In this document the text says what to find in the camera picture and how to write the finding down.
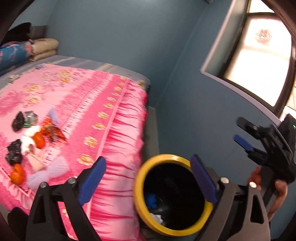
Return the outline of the person's right hand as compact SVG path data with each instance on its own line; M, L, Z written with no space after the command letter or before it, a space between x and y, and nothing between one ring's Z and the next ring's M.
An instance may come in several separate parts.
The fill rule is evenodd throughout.
M257 166L257 168L252 172L251 176L248 178L247 183L254 182L259 190L261 190L261 169L262 166ZM282 206L287 197L287 183L283 180L275 180L275 189L277 190L276 199L273 202L269 212L267 213L268 221L271 221L277 210Z

